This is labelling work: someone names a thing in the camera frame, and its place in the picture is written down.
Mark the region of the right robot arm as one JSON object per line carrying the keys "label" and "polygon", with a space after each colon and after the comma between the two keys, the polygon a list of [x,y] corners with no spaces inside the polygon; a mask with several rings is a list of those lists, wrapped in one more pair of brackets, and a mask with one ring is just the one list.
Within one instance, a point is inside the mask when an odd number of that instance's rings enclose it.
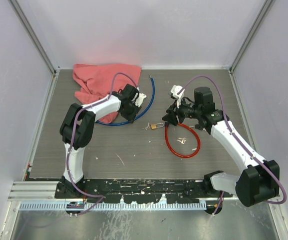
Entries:
{"label": "right robot arm", "polygon": [[274,160],[265,160],[240,136],[228,116],[216,109],[210,88],[196,88],[194,100],[189,100],[182,87],[174,85],[170,96],[174,103],[162,120],[177,126],[185,119],[196,119],[198,124],[195,127],[215,138],[240,171],[240,175],[220,170],[206,174],[202,185],[207,196],[214,197],[223,191],[237,196],[246,207],[278,196],[279,165]]}

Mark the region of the brass padlock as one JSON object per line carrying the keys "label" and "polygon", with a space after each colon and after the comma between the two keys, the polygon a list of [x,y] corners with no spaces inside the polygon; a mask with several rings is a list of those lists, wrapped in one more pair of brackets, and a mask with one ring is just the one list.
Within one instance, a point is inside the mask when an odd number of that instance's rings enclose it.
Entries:
{"label": "brass padlock", "polygon": [[155,129],[158,129],[158,128],[163,128],[163,127],[164,127],[164,123],[163,122],[161,122],[161,123],[152,123],[150,125],[150,128],[152,130],[155,130]]}

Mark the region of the red cable lock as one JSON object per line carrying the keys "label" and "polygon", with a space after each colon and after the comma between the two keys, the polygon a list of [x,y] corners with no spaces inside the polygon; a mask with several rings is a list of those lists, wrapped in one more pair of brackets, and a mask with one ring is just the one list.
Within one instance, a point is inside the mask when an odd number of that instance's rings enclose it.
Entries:
{"label": "red cable lock", "polygon": [[[201,149],[201,139],[197,132],[182,123],[177,126],[165,123],[164,136],[168,149],[182,160],[196,156]],[[187,141],[181,144],[178,138],[187,138]]]}

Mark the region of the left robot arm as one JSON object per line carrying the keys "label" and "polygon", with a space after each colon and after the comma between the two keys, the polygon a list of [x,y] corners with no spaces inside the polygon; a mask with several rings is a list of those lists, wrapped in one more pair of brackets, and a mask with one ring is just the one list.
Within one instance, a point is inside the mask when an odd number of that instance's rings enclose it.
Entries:
{"label": "left robot arm", "polygon": [[118,112],[129,122],[135,120],[147,96],[138,87],[127,84],[120,91],[112,91],[93,103],[72,104],[60,127],[65,150],[65,171],[61,183],[72,198],[81,195],[100,198],[84,191],[83,159],[86,146],[90,143],[97,120],[108,114]]}

